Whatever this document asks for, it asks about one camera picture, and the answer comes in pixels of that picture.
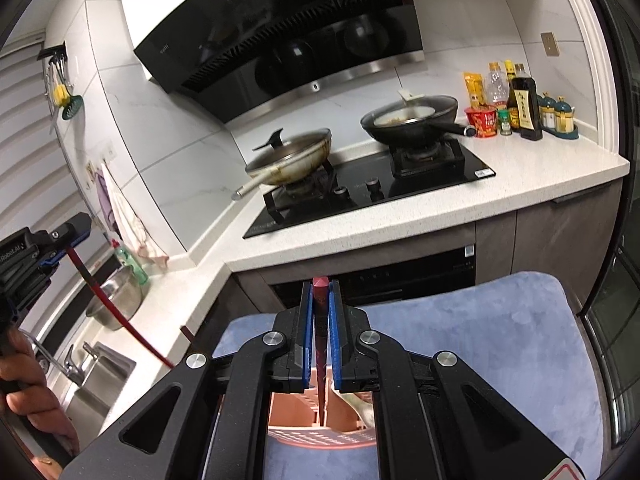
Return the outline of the person's left hand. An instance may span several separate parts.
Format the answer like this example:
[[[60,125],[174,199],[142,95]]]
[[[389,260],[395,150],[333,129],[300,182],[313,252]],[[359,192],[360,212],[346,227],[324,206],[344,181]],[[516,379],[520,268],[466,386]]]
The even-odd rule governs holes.
[[[70,455],[79,452],[75,427],[62,410],[58,398],[47,386],[43,370],[35,359],[28,340],[17,328],[6,332],[9,354],[1,358],[1,378],[17,382],[18,390],[6,395],[8,408],[44,434],[52,434]]]

